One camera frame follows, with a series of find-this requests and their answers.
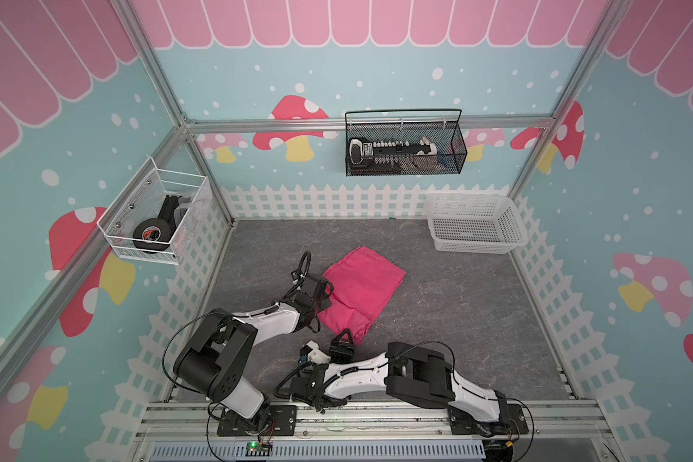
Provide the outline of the pink long pants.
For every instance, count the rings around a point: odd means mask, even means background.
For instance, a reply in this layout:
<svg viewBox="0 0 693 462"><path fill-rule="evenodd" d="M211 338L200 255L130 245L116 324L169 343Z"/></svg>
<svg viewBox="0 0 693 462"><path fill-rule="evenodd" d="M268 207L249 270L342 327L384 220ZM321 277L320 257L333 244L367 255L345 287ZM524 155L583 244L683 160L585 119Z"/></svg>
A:
<svg viewBox="0 0 693 462"><path fill-rule="evenodd" d="M348 329L359 346L402 285L406 271L371 248L360 246L323 276L333 291L330 306L319 313L319 320L334 334Z"/></svg>

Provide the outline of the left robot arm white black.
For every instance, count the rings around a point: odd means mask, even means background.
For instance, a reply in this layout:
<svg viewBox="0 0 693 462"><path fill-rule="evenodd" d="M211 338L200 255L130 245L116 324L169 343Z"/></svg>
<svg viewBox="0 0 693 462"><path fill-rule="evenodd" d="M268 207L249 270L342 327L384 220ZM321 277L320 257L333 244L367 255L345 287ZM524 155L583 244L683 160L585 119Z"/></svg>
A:
<svg viewBox="0 0 693 462"><path fill-rule="evenodd" d="M176 377L235 413L250 432L266 429L271 421L269 399L244 378L252 349L304 328L320 331L312 323L333 285L310 273L311 257L308 250L302 254L291 273L292 287L270 306L240 314L213 309L195 319L198 328L173 363Z"/></svg>

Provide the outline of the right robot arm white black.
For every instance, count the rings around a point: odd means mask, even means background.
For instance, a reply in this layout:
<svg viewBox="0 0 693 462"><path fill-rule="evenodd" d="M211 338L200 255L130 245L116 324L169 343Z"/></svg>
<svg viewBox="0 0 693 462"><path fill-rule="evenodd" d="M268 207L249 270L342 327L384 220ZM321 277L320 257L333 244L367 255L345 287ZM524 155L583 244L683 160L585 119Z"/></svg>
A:
<svg viewBox="0 0 693 462"><path fill-rule="evenodd" d="M345 329L327 352L306 344L298 367L275 386L279 400L301 402L323 413L361 394L383 393L423 409L446 410L450 420L483 437L513 427L506 395L461 377L455 359L430 350L427 342L392 342L386 352L355 362L352 333Z"/></svg>

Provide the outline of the black tape roll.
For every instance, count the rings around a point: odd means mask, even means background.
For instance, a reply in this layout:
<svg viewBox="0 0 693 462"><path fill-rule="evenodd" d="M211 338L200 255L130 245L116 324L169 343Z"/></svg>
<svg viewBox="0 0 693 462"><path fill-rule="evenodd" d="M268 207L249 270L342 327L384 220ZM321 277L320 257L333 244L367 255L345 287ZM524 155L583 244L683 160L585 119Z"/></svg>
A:
<svg viewBox="0 0 693 462"><path fill-rule="evenodd" d="M132 243L146 253L157 253L169 248L173 232L163 219L147 219L134 230Z"/></svg>

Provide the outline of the small green-lit circuit board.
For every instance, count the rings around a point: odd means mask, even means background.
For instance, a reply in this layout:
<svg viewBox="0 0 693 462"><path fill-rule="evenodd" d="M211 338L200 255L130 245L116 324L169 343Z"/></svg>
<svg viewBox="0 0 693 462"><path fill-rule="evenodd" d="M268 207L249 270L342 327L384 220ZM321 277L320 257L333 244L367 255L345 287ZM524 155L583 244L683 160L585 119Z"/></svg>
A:
<svg viewBox="0 0 693 462"><path fill-rule="evenodd" d="M246 452L244 454L249 457L269 457L272 451L272 444L251 441L246 444Z"/></svg>

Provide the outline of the black white tool in basket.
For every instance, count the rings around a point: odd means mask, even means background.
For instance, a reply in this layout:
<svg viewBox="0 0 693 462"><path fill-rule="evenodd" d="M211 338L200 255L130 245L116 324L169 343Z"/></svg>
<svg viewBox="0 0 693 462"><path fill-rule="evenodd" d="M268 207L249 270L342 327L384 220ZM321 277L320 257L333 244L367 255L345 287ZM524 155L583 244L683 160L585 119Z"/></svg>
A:
<svg viewBox="0 0 693 462"><path fill-rule="evenodd" d="M409 141L368 141L353 138L348 145L346 164L363 171L422 171L438 166L438 149L427 138Z"/></svg>

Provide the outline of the white plastic laundry basket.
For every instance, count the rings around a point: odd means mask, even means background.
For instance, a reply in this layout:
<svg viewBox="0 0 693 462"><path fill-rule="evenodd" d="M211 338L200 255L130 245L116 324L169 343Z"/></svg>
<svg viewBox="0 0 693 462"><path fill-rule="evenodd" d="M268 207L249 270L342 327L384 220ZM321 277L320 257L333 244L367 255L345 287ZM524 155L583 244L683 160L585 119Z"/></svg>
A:
<svg viewBox="0 0 693 462"><path fill-rule="evenodd" d="M520 212L506 196L430 192L425 216L437 251L504 255L529 243Z"/></svg>

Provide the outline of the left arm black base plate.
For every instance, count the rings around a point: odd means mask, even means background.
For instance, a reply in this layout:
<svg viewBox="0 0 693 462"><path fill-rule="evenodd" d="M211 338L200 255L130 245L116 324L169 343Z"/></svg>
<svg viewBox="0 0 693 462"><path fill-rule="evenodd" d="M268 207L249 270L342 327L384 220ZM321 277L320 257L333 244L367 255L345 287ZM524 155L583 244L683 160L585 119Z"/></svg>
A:
<svg viewBox="0 0 693 462"><path fill-rule="evenodd" d="M293 436L296 426L294 405L266 404L252 418L245 419L233 410L225 410L219 419L217 436Z"/></svg>

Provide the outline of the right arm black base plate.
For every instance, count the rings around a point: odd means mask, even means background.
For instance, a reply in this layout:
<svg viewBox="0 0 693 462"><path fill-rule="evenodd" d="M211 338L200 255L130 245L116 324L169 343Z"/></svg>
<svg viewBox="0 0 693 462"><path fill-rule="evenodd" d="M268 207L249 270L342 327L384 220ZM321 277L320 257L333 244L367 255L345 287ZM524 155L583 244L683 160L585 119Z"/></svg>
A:
<svg viewBox="0 0 693 462"><path fill-rule="evenodd" d="M478 422L470 414L451 407L449 409L450 430L454 436L475 435L482 438L510 437L529 433L529 420L523 406L517 403L500 406L500 421L495 423Z"/></svg>

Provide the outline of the aluminium front rail frame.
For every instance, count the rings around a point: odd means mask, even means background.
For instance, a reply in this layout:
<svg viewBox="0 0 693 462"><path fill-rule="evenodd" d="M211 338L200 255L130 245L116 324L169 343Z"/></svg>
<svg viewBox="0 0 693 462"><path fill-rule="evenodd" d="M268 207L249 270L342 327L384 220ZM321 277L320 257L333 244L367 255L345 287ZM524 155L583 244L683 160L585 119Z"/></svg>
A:
<svg viewBox="0 0 693 462"><path fill-rule="evenodd" d="M200 402L153 404L131 440L129 461L622 461L593 400L522 403L529 433L454 436L449 412L400 402L352 402L320 414L304 405L293 436L219 437ZM251 441L273 445L249 457Z"/></svg>

